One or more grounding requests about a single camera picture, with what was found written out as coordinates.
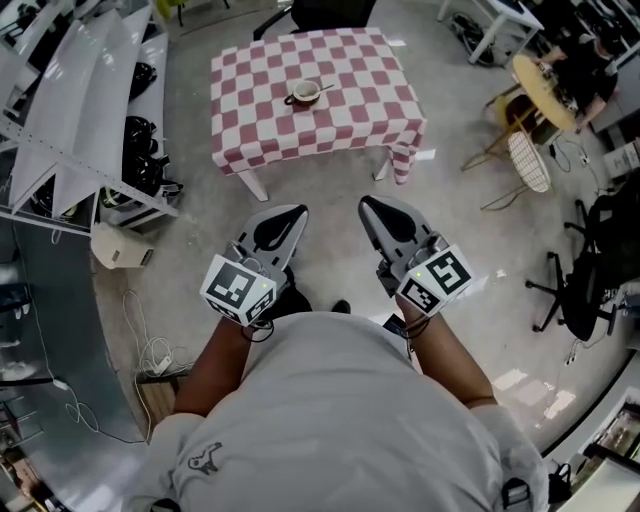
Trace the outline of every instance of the checkered tablecloth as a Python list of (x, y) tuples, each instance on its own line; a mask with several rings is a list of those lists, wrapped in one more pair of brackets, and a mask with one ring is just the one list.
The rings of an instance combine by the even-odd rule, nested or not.
[[(426, 128), (418, 99), (377, 28), (321, 30), (230, 48), (211, 62), (213, 161), (233, 174), (286, 158), (386, 146), (404, 183)], [(288, 106), (298, 80), (324, 91)]]

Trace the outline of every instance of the round table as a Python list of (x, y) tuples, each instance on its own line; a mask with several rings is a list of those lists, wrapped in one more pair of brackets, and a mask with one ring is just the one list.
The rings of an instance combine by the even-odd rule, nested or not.
[(560, 130), (571, 130), (575, 115), (553, 93), (553, 84), (544, 78), (540, 67), (524, 55), (513, 58), (513, 72), (538, 111)]

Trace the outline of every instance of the table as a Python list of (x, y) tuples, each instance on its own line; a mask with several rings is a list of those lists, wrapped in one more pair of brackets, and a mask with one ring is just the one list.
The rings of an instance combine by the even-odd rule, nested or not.
[(524, 112), (515, 123), (506, 128), (502, 135), (487, 149), (467, 160), (462, 166), (463, 171), (480, 165), (491, 156), (495, 156), (495, 149), (507, 140), (514, 131), (519, 130), (519, 123), (523, 122), (531, 114), (539, 113), (541, 117), (546, 118), (560, 130), (567, 131), (573, 128), (575, 114), (556, 98), (553, 92), (553, 84), (544, 77), (537, 64), (529, 57), (516, 55), (513, 58), (513, 72), (518, 83), (492, 98), (485, 107), (492, 105), (500, 97), (507, 96), (518, 89), (523, 89), (531, 100), (531, 108)]
[(542, 74), (540, 67), (524, 55), (513, 58), (513, 72), (538, 111), (560, 130), (571, 130), (576, 117), (553, 92), (553, 84)]
[[(230, 48), (211, 62), (212, 158), (268, 200), (253, 169), (300, 156), (386, 146), (393, 168), (407, 181), (426, 119), (413, 87), (378, 28), (289, 34)], [(309, 108), (284, 98), (300, 79), (322, 93)]]
[[(498, 13), (498, 16), (494, 18), (490, 13), (487, 12), (487, 10), (478, 0), (473, 0), (473, 2), (493, 22), (488, 30), (484, 33), (482, 41), (480, 41), (476, 49), (469, 57), (469, 62), (471, 64), (477, 61), (478, 57), (482, 55), (482, 52), (487, 49), (487, 46), (489, 46), (493, 38), (498, 33), (498, 30), (500, 30), (500, 28), (506, 21), (512, 21), (514, 23), (517, 23), (518, 25), (529, 28), (525, 39), (522, 41), (522, 43), (514, 53), (519, 53), (525, 46), (527, 46), (527, 44), (529, 44), (529, 41), (533, 39), (533, 36), (535, 36), (539, 30), (544, 30), (544, 26), (542, 25), (542, 23), (540, 23), (538, 19), (533, 14), (531, 14), (531, 11), (529, 11), (529, 9), (522, 5), (522, 3), (520, 3), (520, 5), (524, 9), (524, 12), (520, 13), (512, 9), (511, 7), (506, 6), (500, 0), (486, 0), (486, 2)], [(442, 2), (440, 12), (438, 13), (438, 21), (442, 21), (444, 19), (450, 3), (451, 0), (444, 0)]]

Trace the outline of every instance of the black office chair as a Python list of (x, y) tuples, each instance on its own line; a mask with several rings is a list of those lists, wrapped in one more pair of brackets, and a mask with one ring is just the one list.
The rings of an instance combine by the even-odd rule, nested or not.
[(266, 30), (291, 13), (298, 25), (294, 32), (327, 30), (331, 28), (366, 27), (376, 0), (294, 0), (253, 31), (253, 40), (258, 41)]
[(564, 227), (574, 229), (585, 237), (585, 243), (606, 252), (621, 243), (640, 239), (635, 219), (640, 217), (640, 173), (631, 173), (627, 182), (615, 194), (602, 195), (589, 210), (580, 200), (576, 207), (584, 227), (565, 222)]
[(614, 304), (611, 312), (601, 309), (601, 305), (608, 296), (608, 289), (602, 277), (599, 254), (585, 250), (574, 262), (573, 272), (567, 275), (566, 283), (560, 265), (560, 258), (555, 252), (547, 253), (549, 259), (555, 262), (557, 289), (549, 288), (527, 280), (527, 288), (536, 288), (553, 295), (555, 301), (541, 326), (534, 325), (534, 332), (544, 331), (558, 309), (562, 308), (563, 319), (560, 325), (566, 325), (569, 331), (578, 339), (588, 341), (598, 318), (609, 322), (607, 335), (611, 336), (616, 321), (617, 307)]

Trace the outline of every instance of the cup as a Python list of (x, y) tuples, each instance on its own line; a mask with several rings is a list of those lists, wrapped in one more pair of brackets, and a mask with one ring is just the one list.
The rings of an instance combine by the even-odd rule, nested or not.
[(320, 98), (320, 86), (310, 80), (301, 80), (293, 86), (293, 92), (284, 99), (285, 104), (310, 107)]

